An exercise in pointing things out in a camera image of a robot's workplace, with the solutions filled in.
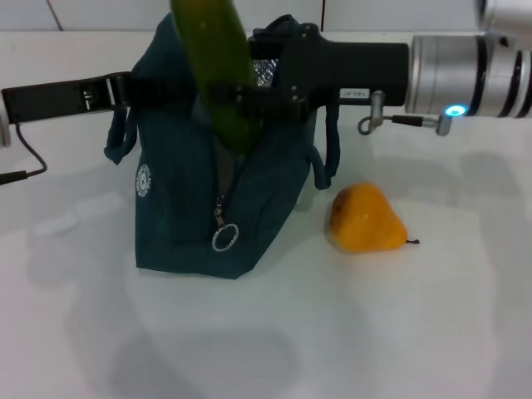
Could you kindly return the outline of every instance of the zipper pull ring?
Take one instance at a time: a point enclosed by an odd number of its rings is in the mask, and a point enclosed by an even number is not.
[[[216,209],[214,210],[214,218],[216,219],[216,223],[218,224],[218,231],[214,233],[212,246],[214,251],[216,252],[225,252],[229,248],[231,248],[239,238],[239,226],[236,224],[225,224],[224,218],[223,218],[223,208],[222,204],[224,202],[224,197],[220,196],[218,200],[216,201]],[[224,247],[219,246],[218,240],[220,238],[220,235],[225,232],[233,232],[233,238],[229,241],[227,245]]]

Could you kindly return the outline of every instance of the white wall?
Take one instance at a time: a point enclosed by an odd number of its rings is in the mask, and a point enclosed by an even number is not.
[[[234,0],[234,3],[248,30],[264,27],[286,13],[303,22],[321,21],[322,0]],[[170,0],[52,0],[52,4],[65,30],[151,31],[170,10]]]
[[[327,0],[325,30],[474,31],[474,0]]]
[[[46,0],[0,0],[1,31],[57,30]]]

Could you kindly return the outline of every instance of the white circular logo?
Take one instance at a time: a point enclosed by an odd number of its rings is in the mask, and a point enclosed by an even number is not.
[[[136,173],[136,193],[139,197],[146,197],[151,187],[151,173],[147,164],[143,164]]]

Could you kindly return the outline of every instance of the white surface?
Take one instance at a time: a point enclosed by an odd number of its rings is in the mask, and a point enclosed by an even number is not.
[[[46,0],[0,0],[0,31],[56,31]]]
[[[301,22],[320,23],[322,0],[234,0],[244,27],[266,27],[292,13]],[[154,31],[170,0],[52,0],[65,30]]]
[[[476,0],[327,0],[325,31],[476,31]]]
[[[149,41],[2,34],[0,86],[129,69]],[[342,109],[333,188],[306,190],[238,281],[135,268],[138,153],[118,167],[104,158],[110,115],[25,125],[50,172],[0,188],[0,397],[530,398],[531,122],[463,120],[445,139],[386,125],[364,138],[366,114]],[[33,166],[17,143],[0,151],[2,170]],[[420,246],[345,256],[329,245],[327,208],[361,178]]]

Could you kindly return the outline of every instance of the cucumber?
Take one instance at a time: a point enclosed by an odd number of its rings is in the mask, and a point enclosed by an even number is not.
[[[214,81],[254,84],[249,46],[233,0],[171,0],[170,5],[214,132],[229,150],[249,154],[260,136],[260,121],[239,116],[236,106],[214,105],[207,95],[207,85]]]

